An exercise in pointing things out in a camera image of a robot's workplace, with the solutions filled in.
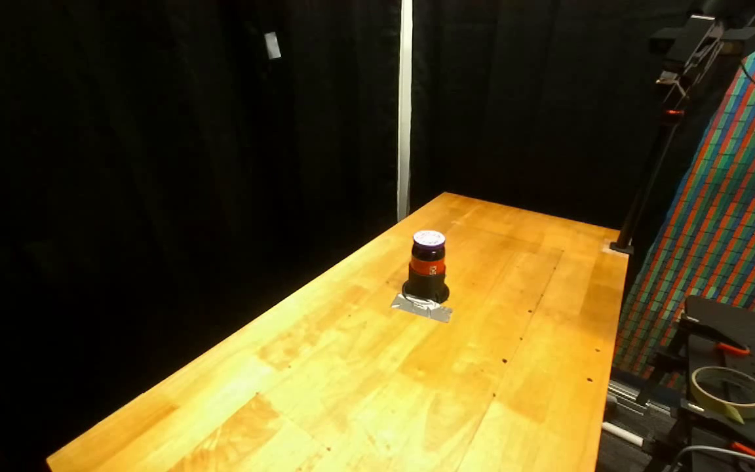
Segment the dark upside-down cup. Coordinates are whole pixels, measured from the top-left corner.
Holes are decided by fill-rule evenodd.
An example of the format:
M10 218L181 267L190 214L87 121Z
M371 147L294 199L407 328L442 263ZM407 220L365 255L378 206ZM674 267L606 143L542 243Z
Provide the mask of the dark upside-down cup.
M441 230L417 230L412 243L438 246L445 243L445 237ZM404 294L442 305L449 298L445 256L433 263L412 256Z

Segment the grey tape patch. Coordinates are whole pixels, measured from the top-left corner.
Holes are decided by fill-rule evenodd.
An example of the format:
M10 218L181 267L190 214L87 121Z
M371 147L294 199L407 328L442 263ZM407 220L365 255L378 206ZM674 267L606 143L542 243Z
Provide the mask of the grey tape patch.
M433 301L433 298L417 298L417 296L399 294L394 298L394 306L400 313L441 320L441 323L451 320L451 309L441 301Z

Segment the small white tag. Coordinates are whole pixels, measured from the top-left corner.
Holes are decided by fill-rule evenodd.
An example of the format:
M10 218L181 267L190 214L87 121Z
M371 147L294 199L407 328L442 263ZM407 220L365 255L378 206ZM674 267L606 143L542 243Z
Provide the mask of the small white tag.
M265 32L265 49L268 49L268 57L269 57L269 60L280 60L280 57L282 57L280 43L277 43L277 35L274 35L274 32Z

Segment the white vertical pole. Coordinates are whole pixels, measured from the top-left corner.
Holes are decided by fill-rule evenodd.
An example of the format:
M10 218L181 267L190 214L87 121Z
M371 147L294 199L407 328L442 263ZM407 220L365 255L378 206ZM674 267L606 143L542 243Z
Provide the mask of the white vertical pole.
M412 77L415 77L415 0L399 0L399 94L396 94L396 218L412 205Z

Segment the colourful patterned panel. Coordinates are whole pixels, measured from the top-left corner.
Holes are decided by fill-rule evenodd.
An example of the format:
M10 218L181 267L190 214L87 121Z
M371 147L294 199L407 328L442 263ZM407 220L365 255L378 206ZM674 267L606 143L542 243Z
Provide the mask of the colourful patterned panel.
M687 296L755 313L755 52L721 91L623 298L614 366L643 374Z

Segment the roll of masking tape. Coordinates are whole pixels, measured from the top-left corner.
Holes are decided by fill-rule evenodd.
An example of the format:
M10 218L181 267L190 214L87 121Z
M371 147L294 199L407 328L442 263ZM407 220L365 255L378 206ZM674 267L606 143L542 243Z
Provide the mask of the roll of masking tape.
M755 378L723 366L723 364L703 364L690 373L692 399L725 419L744 424L755 419Z

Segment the black side cart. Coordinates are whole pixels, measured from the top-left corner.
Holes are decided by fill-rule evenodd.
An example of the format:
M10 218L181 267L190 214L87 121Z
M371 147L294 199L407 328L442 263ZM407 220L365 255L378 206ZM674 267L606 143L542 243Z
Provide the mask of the black side cart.
M595 472L755 472L755 313L690 296L648 374L611 378Z

